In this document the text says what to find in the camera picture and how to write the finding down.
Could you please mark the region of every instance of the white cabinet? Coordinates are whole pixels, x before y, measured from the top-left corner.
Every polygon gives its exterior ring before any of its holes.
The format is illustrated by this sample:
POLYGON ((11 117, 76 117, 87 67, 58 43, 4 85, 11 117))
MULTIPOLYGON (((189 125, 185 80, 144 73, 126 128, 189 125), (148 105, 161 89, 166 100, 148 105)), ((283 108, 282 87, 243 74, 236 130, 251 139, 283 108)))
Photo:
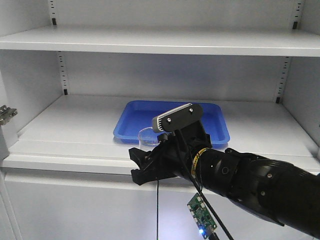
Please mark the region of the white cabinet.
POLYGON ((155 239, 155 184, 118 181, 32 172, 7 173, 5 183, 24 240, 155 239))

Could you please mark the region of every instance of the cabinet side wall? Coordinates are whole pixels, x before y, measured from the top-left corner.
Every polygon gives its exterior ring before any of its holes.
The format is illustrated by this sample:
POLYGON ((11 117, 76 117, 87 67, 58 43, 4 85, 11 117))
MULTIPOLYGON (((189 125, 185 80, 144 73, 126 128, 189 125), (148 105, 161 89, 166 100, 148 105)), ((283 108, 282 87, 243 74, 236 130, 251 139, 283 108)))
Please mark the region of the cabinet side wall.
POLYGON ((283 105, 320 146, 320 58, 294 57, 283 105))
POLYGON ((306 0, 303 6, 300 28, 320 35, 320 1, 306 0))
POLYGON ((49 24, 47 0, 0 1, 0 37, 49 24))
POLYGON ((52 51, 0 51, 0 69, 9 105, 21 130, 62 95, 57 54, 52 51))

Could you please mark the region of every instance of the black cable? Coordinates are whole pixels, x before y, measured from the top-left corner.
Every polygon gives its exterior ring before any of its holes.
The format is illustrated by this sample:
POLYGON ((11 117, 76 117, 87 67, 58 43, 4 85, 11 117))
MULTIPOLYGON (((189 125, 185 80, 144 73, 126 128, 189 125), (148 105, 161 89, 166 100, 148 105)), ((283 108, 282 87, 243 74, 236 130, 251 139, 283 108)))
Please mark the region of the black cable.
POLYGON ((159 180, 156 182, 156 240, 159 240, 159 180))
POLYGON ((209 240, 220 240, 218 235, 213 232, 210 236, 209 236, 209 240))
MULTIPOLYGON (((182 132, 181 130, 178 130, 180 133, 180 136, 183 138, 182 132)), ((209 208, 210 212, 212 213, 212 215, 214 216, 214 218, 217 220, 217 222, 219 223, 219 225, 221 226, 222 230, 225 232, 226 236, 230 239, 230 240, 234 240, 234 238, 231 236, 230 232, 228 231, 228 229, 226 228, 226 226, 224 225, 224 223, 221 221, 220 217, 218 216, 218 214, 216 213, 216 211, 213 209, 213 207, 210 205, 209 201, 207 200, 207 198, 205 197, 205 195, 201 192, 201 189, 199 187, 199 185, 197 184, 197 182, 195 181, 195 179, 192 177, 191 173, 189 172, 185 162, 183 161, 182 157, 180 156, 180 147, 179 147, 179 142, 178 139, 176 138, 176 152, 177 155, 179 157, 179 160, 184 168, 184 171, 186 172, 186 174, 188 175, 190 181, 193 183, 195 189, 197 190, 197 192, 199 193, 200 197, 202 198, 202 200, 204 201, 204 203, 207 205, 207 207, 209 208)))

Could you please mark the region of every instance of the cabinet door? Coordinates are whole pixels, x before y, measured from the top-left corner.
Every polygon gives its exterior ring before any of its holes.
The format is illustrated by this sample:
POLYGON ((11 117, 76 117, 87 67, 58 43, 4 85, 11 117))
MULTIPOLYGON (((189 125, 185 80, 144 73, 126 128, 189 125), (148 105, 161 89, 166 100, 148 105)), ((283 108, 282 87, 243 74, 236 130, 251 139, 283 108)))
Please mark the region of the cabinet door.
MULTIPOLYGON (((194 196, 193 187, 161 187, 159 191, 159 239, 202 240, 187 203, 194 196)), ((311 240, 311 236, 291 227, 264 221, 232 204, 227 198, 206 191, 204 194, 235 240, 311 240)), ((227 240, 222 228, 220 240, 227 240)))
POLYGON ((156 239, 154 184, 50 172, 7 173, 5 184, 23 240, 156 239))

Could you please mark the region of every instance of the yellow tape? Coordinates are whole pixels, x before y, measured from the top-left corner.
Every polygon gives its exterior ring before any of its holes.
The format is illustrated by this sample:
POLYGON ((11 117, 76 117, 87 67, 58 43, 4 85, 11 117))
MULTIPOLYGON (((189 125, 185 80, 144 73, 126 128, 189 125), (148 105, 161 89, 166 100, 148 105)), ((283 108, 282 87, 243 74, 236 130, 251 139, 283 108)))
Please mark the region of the yellow tape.
POLYGON ((200 159, 200 156, 210 148, 208 147, 205 147, 205 148, 202 148, 195 156, 194 156, 194 159, 192 161, 192 166, 191 166, 191 175, 195 178, 196 177, 196 167, 197 167, 197 163, 198 163, 198 160, 200 159))

